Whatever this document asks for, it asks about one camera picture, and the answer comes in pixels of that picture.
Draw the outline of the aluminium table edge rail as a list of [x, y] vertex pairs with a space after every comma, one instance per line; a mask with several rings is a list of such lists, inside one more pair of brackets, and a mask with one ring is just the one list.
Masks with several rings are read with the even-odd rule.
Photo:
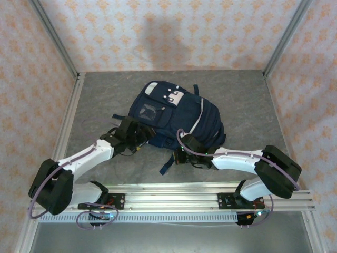
[[239, 182], [181, 182], [181, 183], [137, 183], [137, 184], [107, 184], [108, 189], [113, 188], [234, 188]]

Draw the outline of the navy blue student backpack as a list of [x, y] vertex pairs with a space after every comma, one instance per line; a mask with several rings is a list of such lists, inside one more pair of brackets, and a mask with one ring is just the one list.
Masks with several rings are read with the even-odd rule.
[[180, 149], [178, 129], [191, 134], [205, 148], [224, 144], [226, 134], [219, 109], [199, 95], [167, 81], [150, 81], [132, 103], [128, 115], [153, 128], [149, 144], [170, 150]]

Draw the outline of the right aluminium frame post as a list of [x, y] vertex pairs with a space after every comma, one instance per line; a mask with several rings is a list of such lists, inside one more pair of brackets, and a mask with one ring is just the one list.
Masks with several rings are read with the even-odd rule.
[[267, 80], [271, 75], [272, 71], [276, 67], [278, 61], [280, 60], [282, 53], [285, 51], [290, 39], [294, 35], [297, 27], [299, 26], [301, 20], [307, 13], [313, 0], [301, 0], [298, 7], [296, 8], [293, 16], [290, 19], [284, 33], [282, 34], [272, 56], [270, 57], [266, 67], [263, 70], [264, 79]]

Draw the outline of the aluminium frame post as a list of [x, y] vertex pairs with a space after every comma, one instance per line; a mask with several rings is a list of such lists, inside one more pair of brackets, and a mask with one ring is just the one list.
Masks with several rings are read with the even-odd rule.
[[74, 79], [79, 73], [40, 0], [28, 0]]
[[297, 27], [299, 26], [301, 20], [307, 13], [313, 0], [301, 0], [298, 7], [296, 8], [293, 16], [290, 19], [284, 33], [282, 34], [272, 56], [270, 57], [266, 67], [263, 70], [264, 79], [267, 80], [271, 75], [272, 71], [276, 67], [278, 61], [280, 60], [282, 53], [285, 51], [290, 39], [294, 35]]

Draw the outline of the wide aluminium mounting rail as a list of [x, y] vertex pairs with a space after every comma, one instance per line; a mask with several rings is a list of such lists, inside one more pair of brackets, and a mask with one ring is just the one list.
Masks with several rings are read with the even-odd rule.
[[[217, 194], [214, 190], [202, 191], [173, 191], [160, 189], [131, 189], [114, 193], [125, 194], [124, 211], [257, 211], [263, 209], [219, 209]], [[308, 191], [299, 191], [290, 199], [282, 199], [275, 195], [258, 198], [258, 203], [264, 202], [264, 209], [275, 211], [312, 211], [316, 209], [311, 194]]]

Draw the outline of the aluminium side rail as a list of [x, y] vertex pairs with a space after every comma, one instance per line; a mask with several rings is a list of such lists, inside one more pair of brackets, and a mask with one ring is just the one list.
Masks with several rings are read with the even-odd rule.
[[83, 84], [85, 81], [86, 72], [81, 72], [78, 74], [77, 80], [74, 84], [72, 92], [69, 96], [69, 100], [67, 103], [67, 107], [62, 119], [62, 125], [59, 130], [54, 150], [51, 155], [51, 159], [54, 161], [61, 160], [65, 158], [68, 142], [71, 135], [71, 129], [74, 122], [76, 109], [78, 106], [78, 102], [81, 96], [81, 91], [83, 88]]

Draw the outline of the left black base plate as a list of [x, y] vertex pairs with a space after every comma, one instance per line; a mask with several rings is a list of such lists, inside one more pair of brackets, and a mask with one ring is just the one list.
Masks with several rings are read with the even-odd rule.
[[96, 203], [97, 206], [89, 203], [80, 203], [77, 205], [79, 210], [110, 210], [115, 207], [118, 210], [124, 209], [125, 194], [124, 193], [107, 193], [100, 197]]

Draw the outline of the grey metal panel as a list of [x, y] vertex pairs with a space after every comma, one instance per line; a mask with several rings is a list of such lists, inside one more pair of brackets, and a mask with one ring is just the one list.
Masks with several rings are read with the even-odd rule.
[[300, 225], [236, 226], [117, 223], [82, 231], [74, 224], [38, 226], [30, 253], [313, 253]]

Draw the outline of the aluminium frame leg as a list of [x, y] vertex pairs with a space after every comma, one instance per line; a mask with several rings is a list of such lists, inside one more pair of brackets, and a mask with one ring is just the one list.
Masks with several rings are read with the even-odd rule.
[[36, 235], [37, 226], [37, 219], [30, 219], [28, 216], [26, 216], [14, 249], [14, 253], [30, 253], [34, 242], [34, 237]]
[[329, 253], [318, 213], [302, 211], [302, 217], [313, 253]]

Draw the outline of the left aluminium frame post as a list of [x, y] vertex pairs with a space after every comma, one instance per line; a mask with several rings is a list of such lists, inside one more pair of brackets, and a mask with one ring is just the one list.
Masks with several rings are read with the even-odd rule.
[[40, 0], [28, 0], [74, 79], [79, 73]]

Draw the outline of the small circuit board with LED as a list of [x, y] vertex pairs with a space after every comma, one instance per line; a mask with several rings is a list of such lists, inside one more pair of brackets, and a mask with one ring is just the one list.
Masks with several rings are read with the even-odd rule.
[[256, 213], [247, 215], [246, 218], [247, 218], [247, 219], [255, 219], [255, 218], [257, 218], [257, 217], [259, 217], [259, 216], [261, 216], [261, 215], [263, 215], [263, 214], [265, 214], [265, 213], [269, 213], [269, 212], [270, 212], [269, 209], [267, 209], [267, 210], [262, 210], [262, 211], [257, 211]]
[[114, 215], [109, 212], [90, 212], [88, 215], [92, 220], [108, 221], [114, 219]]

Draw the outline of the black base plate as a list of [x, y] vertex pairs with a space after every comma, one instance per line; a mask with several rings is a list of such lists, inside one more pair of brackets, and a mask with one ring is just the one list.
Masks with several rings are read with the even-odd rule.
[[219, 209], [264, 209], [264, 202], [258, 203], [258, 200], [248, 201], [238, 193], [221, 192], [217, 194]]
[[115, 207], [118, 210], [124, 209], [125, 194], [124, 193], [107, 193], [100, 197], [96, 203], [97, 206], [89, 203], [80, 203], [77, 205], [79, 210], [110, 210]]

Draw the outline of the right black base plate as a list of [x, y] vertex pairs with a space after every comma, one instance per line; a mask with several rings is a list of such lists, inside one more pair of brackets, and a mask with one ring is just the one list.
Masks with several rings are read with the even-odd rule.
[[238, 193], [221, 192], [217, 194], [219, 209], [264, 209], [264, 202], [258, 203], [258, 200], [248, 201]]

